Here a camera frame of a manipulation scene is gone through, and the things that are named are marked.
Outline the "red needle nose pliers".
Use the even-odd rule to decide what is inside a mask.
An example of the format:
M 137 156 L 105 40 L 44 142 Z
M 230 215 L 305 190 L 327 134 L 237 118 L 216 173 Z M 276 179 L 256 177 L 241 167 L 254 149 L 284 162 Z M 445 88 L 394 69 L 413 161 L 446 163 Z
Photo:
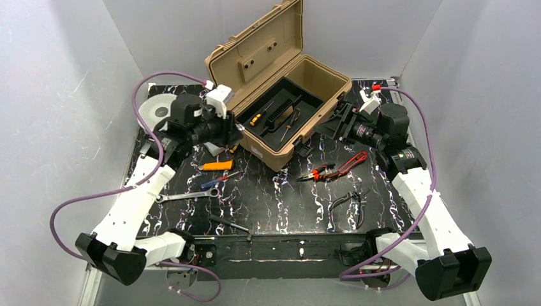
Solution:
M 305 182 L 308 180 L 313 180 L 315 182 L 319 181 L 320 177 L 322 176 L 322 173 L 325 170 L 333 169 L 335 167 L 335 163 L 327 163 L 323 164 L 320 167 L 312 170 L 310 173 L 308 173 L 305 176 L 299 177 L 296 181 L 297 182 Z

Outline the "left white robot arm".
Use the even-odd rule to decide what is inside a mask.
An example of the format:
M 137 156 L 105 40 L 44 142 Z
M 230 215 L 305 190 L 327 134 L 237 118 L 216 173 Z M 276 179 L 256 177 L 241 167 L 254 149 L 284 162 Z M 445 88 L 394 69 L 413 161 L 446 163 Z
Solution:
M 129 286 L 147 266 L 182 256 L 193 239 L 181 230 L 170 229 L 144 239 L 137 234 L 160 192 L 195 145 L 213 143 L 227 148 L 242 140 L 244 129 L 227 108 L 232 99 L 233 93 L 214 89 L 204 98 L 158 94 L 137 107 L 143 120 L 140 125 L 148 126 L 158 140 L 148 139 L 142 147 L 128 180 L 134 188 L 118 196 L 91 233 L 81 233 L 76 239 L 76 248 L 91 266 Z

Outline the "red black utility knife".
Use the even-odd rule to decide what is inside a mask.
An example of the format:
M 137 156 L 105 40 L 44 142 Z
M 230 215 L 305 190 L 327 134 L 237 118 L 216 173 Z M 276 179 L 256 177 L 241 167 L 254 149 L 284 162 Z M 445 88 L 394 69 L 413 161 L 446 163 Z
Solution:
M 357 153 L 350 160 L 348 160 L 346 163 L 340 166 L 337 171 L 328 174 L 326 176 L 326 179 L 330 180 L 330 179 L 336 179 L 336 178 L 345 176 L 356 166 L 362 164 L 367 159 L 367 157 L 368 157 L 368 153 L 364 150 Z

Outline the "small black hammer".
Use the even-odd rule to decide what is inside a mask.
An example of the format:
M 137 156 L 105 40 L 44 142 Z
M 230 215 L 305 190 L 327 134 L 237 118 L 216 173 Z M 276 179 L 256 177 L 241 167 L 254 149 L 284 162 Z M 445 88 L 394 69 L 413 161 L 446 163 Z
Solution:
M 211 214 L 209 216 L 209 219 L 214 221 L 214 222 L 217 222 L 217 223 L 220 223 L 220 224 L 224 224 L 225 226 L 230 226 L 230 227 L 233 227 L 235 229 L 238 229 L 238 230 L 241 230 L 241 231 L 244 231 L 246 232 L 248 235 L 246 237 L 246 240 L 248 242 L 252 242 L 253 240 L 253 236 L 255 234 L 255 225 L 252 224 L 250 228 L 246 228 L 246 227 L 243 227 L 243 226 L 240 226 L 238 224 L 235 224 L 234 222 L 231 222 L 229 220 L 226 220 L 224 218 L 221 218 L 221 217 L 218 217 L 214 214 Z

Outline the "long black yellow screwdriver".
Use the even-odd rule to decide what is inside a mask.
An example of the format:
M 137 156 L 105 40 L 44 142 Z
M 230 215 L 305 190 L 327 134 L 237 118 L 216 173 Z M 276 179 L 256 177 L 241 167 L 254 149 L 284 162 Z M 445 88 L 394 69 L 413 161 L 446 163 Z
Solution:
M 263 110 L 259 113 L 257 113 L 249 122 L 249 125 L 251 127 L 255 127 L 259 125 L 259 123 L 262 121 L 263 116 L 267 113 L 268 109 L 274 104 L 274 100 L 272 100 Z

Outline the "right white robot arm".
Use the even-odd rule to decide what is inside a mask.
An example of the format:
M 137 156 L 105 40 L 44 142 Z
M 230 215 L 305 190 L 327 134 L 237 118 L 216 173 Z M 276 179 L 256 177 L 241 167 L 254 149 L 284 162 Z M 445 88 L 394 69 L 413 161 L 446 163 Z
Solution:
M 431 301 L 477 291 L 491 266 L 485 247 L 476 247 L 459 229 L 435 188 L 436 174 L 408 139 L 410 119 L 399 104 L 355 106 L 341 102 L 321 134 L 374 150 L 376 162 L 407 204 L 425 245 L 409 238 L 411 230 L 390 228 L 366 233 L 360 263 L 342 272 L 342 281 L 369 278 L 366 266 L 378 258 L 393 262 L 412 275 L 421 293 Z

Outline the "tan plastic tool box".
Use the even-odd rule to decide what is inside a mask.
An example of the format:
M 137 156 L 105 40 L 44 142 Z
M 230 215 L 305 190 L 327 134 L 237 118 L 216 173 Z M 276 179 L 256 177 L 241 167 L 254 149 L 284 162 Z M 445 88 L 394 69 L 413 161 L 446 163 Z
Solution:
M 282 169 L 294 155 L 310 154 L 306 143 L 315 128 L 331 116 L 338 101 L 352 88 L 351 78 L 304 54 L 303 47 L 303 3 L 283 1 L 217 46 L 205 60 L 210 79 L 233 90 L 228 109 L 236 122 L 238 115 L 283 77 L 324 101 L 321 109 L 277 152 L 244 127 L 241 147 L 273 171 Z

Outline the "small black yellow screwdriver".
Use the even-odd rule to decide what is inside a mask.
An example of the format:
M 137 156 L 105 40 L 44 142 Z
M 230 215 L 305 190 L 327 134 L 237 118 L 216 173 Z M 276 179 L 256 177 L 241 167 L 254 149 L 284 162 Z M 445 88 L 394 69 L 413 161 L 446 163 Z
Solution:
M 300 108 L 295 108 L 293 110 L 293 112 L 291 113 L 291 115 L 288 118 L 288 121 L 287 121 L 287 124 L 286 124 L 286 130 L 285 130 L 283 136 L 281 137 L 280 142 L 282 142 L 284 140 L 284 138 L 287 135 L 287 133 L 289 132 L 289 130 L 292 128 L 292 126 L 298 120 L 298 118 L 300 117 L 300 113 L 301 113 Z

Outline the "black handled pliers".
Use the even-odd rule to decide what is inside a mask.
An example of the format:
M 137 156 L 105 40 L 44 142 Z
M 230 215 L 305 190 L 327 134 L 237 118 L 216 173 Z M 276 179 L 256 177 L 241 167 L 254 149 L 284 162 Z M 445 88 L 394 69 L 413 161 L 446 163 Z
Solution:
M 346 193 L 344 196 L 337 198 L 330 204 L 328 209 L 329 222 L 333 231 L 336 231 L 337 229 L 336 221 L 334 220 L 334 210 L 345 203 L 348 204 L 348 214 L 351 217 L 356 217 L 356 219 L 353 221 L 355 230 L 359 230 L 364 223 L 367 204 L 366 194 L 351 191 Z

